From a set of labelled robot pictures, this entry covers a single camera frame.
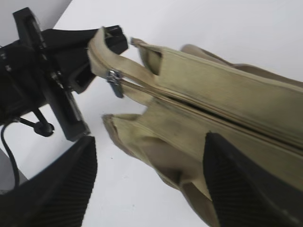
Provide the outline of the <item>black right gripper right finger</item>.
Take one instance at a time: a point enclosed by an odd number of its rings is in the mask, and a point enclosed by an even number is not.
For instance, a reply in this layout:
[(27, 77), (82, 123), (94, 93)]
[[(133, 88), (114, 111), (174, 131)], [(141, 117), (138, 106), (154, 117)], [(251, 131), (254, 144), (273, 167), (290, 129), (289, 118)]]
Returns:
[(222, 227), (301, 227), (303, 193), (218, 133), (205, 137), (203, 172)]

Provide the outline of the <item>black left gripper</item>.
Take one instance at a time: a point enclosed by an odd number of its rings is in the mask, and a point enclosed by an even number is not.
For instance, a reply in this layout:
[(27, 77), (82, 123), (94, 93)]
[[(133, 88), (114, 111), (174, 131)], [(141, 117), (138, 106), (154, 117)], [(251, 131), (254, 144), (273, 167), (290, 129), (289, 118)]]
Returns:
[(67, 140), (88, 135), (73, 92), (84, 92), (95, 78), (87, 47), (97, 29), (41, 31), (30, 8), (14, 12), (13, 18), (18, 40), (0, 49), (0, 123), (32, 112), (37, 122), (30, 126), (49, 137), (54, 126), (40, 111), (49, 105)]

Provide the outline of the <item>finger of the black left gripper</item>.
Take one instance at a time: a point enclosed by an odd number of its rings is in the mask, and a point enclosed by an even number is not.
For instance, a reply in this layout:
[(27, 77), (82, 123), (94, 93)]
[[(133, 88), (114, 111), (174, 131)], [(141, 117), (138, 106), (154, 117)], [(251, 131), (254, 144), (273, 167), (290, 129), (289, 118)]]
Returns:
[(127, 38), (118, 25), (105, 27), (105, 41), (107, 47), (114, 53), (124, 53), (128, 50)]

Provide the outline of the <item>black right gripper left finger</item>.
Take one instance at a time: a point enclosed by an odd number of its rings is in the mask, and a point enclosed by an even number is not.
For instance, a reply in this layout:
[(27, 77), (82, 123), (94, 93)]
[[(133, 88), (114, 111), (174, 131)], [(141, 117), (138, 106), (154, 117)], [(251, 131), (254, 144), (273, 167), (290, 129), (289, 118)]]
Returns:
[(98, 170), (85, 136), (32, 179), (0, 197), (2, 227), (80, 227)]

